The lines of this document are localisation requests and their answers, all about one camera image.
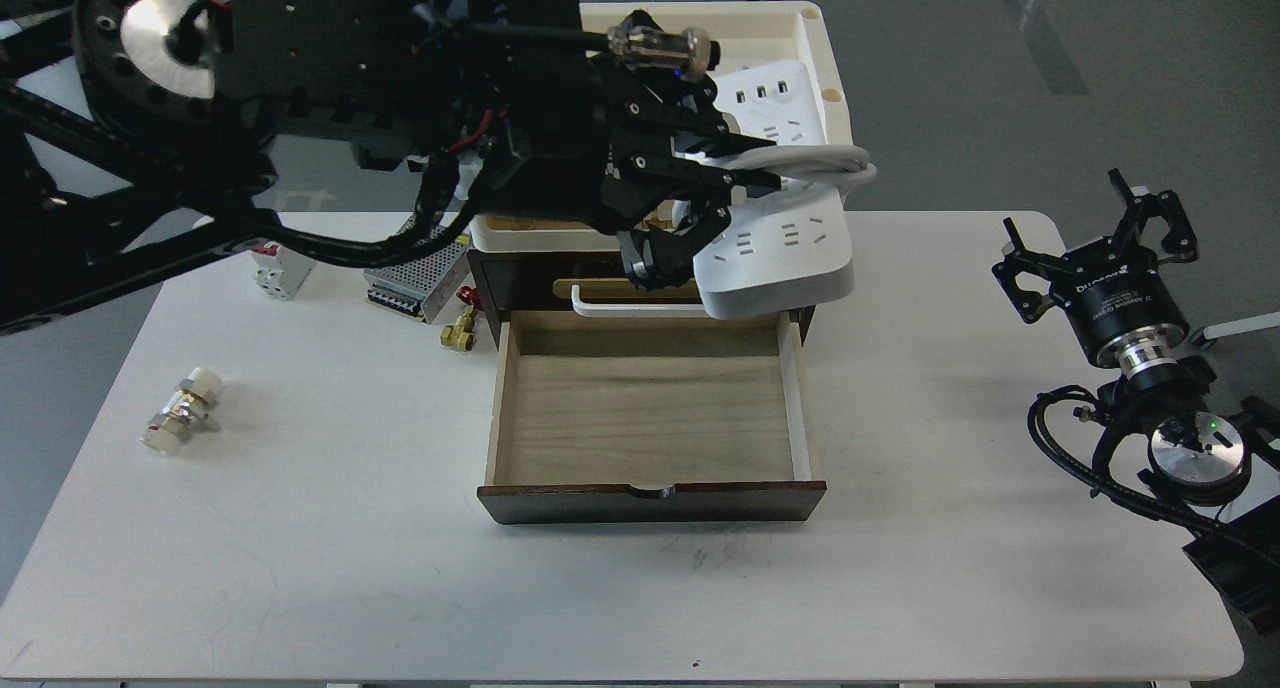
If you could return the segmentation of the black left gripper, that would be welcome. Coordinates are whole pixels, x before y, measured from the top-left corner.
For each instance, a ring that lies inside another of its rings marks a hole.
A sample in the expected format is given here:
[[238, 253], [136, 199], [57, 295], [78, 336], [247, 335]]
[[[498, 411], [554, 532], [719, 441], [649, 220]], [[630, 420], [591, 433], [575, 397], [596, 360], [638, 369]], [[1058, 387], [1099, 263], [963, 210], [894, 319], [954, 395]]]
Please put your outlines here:
[[716, 106], [721, 45], [700, 28], [667, 32], [631, 13], [605, 51], [475, 52], [470, 75], [507, 110], [470, 185], [479, 217], [579, 223], [620, 242], [623, 272], [645, 292], [682, 286], [694, 260], [730, 228], [732, 199], [780, 191], [760, 169], [713, 168], [654, 152], [611, 156], [613, 121], [667, 136], [676, 152], [724, 159], [773, 146], [742, 136]]

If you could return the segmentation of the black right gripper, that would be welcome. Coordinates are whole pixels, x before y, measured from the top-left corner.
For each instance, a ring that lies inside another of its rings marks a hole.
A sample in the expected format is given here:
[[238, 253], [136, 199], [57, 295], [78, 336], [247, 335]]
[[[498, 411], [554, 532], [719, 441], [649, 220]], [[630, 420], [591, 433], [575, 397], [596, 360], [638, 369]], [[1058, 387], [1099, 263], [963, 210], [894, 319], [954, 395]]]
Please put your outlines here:
[[[1036, 324], [1051, 308], [1061, 308], [1082, 347], [1085, 361], [1097, 368], [1117, 368], [1121, 338], [1152, 329], [1178, 347], [1189, 324], [1158, 275], [1158, 265], [1192, 263], [1199, 260], [1196, 231], [1174, 191], [1138, 193], [1119, 169], [1108, 179], [1125, 211], [1108, 238], [1114, 261], [1102, 261], [1074, 272], [1062, 256], [1028, 249], [1012, 217], [1004, 217], [1009, 243], [1004, 258], [992, 265], [998, 286], [1024, 324]], [[1142, 243], [1149, 220], [1158, 219], [1167, 231], [1158, 251]], [[1034, 275], [1048, 284], [1047, 292], [1020, 286], [1021, 275]]]

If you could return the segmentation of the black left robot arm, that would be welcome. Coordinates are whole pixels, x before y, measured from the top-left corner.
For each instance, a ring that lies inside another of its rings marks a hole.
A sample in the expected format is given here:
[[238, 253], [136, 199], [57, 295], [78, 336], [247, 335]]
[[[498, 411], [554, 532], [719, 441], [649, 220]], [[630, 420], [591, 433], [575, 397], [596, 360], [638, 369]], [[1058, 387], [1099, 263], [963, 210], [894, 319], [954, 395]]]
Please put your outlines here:
[[[444, 249], [474, 217], [620, 240], [635, 286], [692, 278], [777, 174], [716, 107], [721, 46], [579, 0], [3, 0], [3, 332], [266, 242], [348, 269]], [[282, 136], [420, 173], [413, 226], [343, 240], [255, 199]]]

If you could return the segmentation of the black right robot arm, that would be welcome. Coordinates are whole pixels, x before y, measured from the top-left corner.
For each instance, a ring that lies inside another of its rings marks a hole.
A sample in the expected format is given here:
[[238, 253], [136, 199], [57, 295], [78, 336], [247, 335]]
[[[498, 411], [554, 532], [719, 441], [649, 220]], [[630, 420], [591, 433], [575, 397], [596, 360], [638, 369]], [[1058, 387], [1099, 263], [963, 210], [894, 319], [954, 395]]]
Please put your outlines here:
[[1061, 309], [1089, 364], [1119, 370], [1089, 391], [1078, 384], [1038, 393], [1027, 413], [1034, 445], [1065, 473], [1149, 520], [1188, 529], [1184, 555], [1263, 636], [1277, 632], [1277, 500], [1222, 519], [1254, 460], [1277, 465], [1277, 409], [1248, 396], [1240, 410], [1208, 409], [1216, 375], [1202, 356], [1175, 354], [1189, 336], [1161, 278], [1192, 263], [1198, 238], [1172, 191], [1138, 191], [1108, 173], [1125, 210], [1112, 233], [1064, 252], [1028, 249], [1011, 219], [993, 278], [1025, 324]]

